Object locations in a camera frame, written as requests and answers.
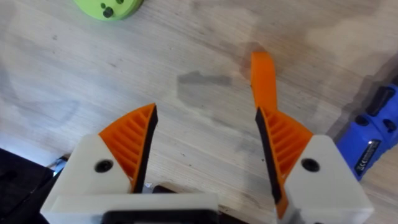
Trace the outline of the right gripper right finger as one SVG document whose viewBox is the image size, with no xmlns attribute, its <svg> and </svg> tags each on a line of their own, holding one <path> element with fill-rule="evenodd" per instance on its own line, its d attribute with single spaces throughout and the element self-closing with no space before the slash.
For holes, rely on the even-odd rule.
<svg viewBox="0 0 398 224">
<path fill-rule="evenodd" d="M 333 140 L 258 108 L 277 223 L 365 223 L 374 207 Z"/>
</svg>

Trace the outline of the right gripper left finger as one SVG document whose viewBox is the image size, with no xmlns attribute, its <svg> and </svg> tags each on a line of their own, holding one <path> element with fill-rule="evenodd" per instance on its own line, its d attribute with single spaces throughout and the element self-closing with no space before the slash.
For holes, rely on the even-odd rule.
<svg viewBox="0 0 398 224">
<path fill-rule="evenodd" d="M 98 134 L 83 136 L 44 202 L 49 214 L 62 197 L 139 194 L 157 126 L 154 103 L 135 109 Z"/>
</svg>

